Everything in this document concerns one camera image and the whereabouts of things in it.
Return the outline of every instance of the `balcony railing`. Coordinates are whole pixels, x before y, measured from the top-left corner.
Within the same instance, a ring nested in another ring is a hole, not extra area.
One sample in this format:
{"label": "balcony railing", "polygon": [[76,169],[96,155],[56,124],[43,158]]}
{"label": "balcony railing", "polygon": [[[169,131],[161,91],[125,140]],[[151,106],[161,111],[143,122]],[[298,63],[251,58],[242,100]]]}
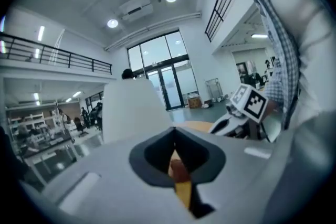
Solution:
{"label": "balcony railing", "polygon": [[219,27],[224,21],[232,0],[216,0],[210,20],[206,26],[205,34],[210,42],[215,37]]}
{"label": "balcony railing", "polygon": [[0,59],[112,74],[110,63],[0,32]]}

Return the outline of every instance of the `door frame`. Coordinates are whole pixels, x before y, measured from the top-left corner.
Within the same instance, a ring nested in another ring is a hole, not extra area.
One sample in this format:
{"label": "door frame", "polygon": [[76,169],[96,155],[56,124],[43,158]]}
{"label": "door frame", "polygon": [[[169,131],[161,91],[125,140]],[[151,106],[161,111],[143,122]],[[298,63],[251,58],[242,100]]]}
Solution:
{"label": "door frame", "polygon": [[[166,89],[164,79],[163,79],[163,76],[162,76],[162,71],[161,71],[162,69],[167,68],[167,67],[172,68],[173,76],[174,76],[174,80],[175,80],[175,85],[176,85],[176,88],[177,88],[177,93],[179,94],[178,97],[180,99],[181,105],[177,105],[177,106],[171,106],[170,105],[167,89]],[[175,70],[174,64],[169,64],[169,65],[164,65],[164,66],[152,68],[151,70],[148,70],[146,72],[146,77],[148,78],[148,73],[149,72],[154,72],[154,71],[157,71],[157,74],[159,75],[159,81],[160,81],[160,86],[161,86],[164,102],[165,102],[165,105],[166,105],[166,110],[168,111],[168,110],[179,109],[179,108],[185,107],[184,100],[183,100],[183,97],[182,97],[181,88],[180,88],[180,84],[178,82],[178,78],[177,78],[177,75],[176,75],[176,70]]]}

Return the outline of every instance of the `plaid shirt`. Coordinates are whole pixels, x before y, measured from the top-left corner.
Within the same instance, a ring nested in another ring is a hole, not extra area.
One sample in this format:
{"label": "plaid shirt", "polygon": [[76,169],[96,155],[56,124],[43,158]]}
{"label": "plaid shirt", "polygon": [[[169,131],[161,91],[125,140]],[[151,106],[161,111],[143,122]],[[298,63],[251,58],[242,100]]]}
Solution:
{"label": "plaid shirt", "polygon": [[[331,6],[326,0],[318,0],[328,10]],[[298,46],[290,33],[284,28],[279,16],[272,6],[270,0],[255,0],[259,7],[260,14],[273,44],[274,51],[279,58],[275,62],[272,80],[265,87],[265,95],[273,101],[279,103],[284,115],[282,118],[282,128],[286,129],[292,113],[292,104],[297,96],[299,85],[299,65]]]}

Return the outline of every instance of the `sleeve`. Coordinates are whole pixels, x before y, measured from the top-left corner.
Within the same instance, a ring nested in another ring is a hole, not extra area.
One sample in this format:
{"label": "sleeve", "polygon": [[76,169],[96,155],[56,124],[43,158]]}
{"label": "sleeve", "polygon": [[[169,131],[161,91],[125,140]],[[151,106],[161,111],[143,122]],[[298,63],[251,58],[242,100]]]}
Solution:
{"label": "sleeve", "polygon": [[264,94],[265,96],[272,101],[275,101],[282,108],[284,104],[284,91],[282,89],[281,82],[281,64],[279,59],[276,59],[274,62],[273,75],[270,81],[265,86]]}

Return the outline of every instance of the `person's arm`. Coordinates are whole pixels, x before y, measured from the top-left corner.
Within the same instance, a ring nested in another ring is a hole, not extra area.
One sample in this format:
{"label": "person's arm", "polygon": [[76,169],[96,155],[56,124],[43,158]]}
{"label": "person's arm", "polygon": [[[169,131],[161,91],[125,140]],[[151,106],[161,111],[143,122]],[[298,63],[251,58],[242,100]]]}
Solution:
{"label": "person's arm", "polygon": [[269,99],[263,119],[274,109],[281,108],[284,104],[284,93],[281,82],[281,64],[278,59],[274,62],[273,75],[265,86],[264,94]]}

